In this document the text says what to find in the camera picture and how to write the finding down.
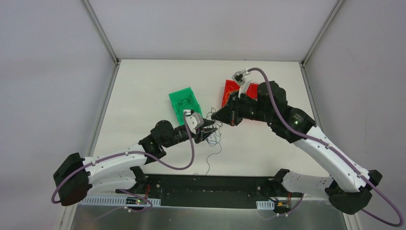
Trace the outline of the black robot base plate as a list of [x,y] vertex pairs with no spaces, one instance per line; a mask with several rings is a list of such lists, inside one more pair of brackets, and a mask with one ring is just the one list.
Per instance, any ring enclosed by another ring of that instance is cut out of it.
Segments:
[[256,202],[283,201],[288,192],[272,177],[146,174],[129,189],[137,195],[160,199],[166,207],[255,209]]

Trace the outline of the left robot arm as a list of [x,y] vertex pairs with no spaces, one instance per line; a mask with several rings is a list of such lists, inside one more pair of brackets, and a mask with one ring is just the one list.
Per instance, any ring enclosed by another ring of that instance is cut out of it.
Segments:
[[[178,127],[173,127],[167,120],[161,120],[149,135],[124,150],[96,157],[82,157],[78,152],[72,153],[53,174],[56,189],[51,195],[51,202],[70,206],[91,193],[105,190],[122,189],[140,194],[146,187],[141,166],[158,162],[177,171],[190,168],[195,159],[194,146],[206,141],[217,131],[213,124],[211,120],[203,118],[194,121],[189,116]],[[167,154],[167,148],[185,141],[190,142],[192,152],[186,166],[176,167],[162,160]]]

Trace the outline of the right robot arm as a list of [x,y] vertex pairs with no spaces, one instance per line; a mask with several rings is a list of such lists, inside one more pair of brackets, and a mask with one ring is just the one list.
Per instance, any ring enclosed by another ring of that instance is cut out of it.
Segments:
[[261,83],[256,99],[232,92],[211,118],[230,126],[245,119],[265,122],[277,136],[306,152],[328,172],[326,177],[317,177],[280,169],[271,184],[277,196],[308,194],[353,215],[368,205],[372,187],[382,179],[377,170],[367,170],[342,153],[306,112],[289,106],[285,90],[274,81]]

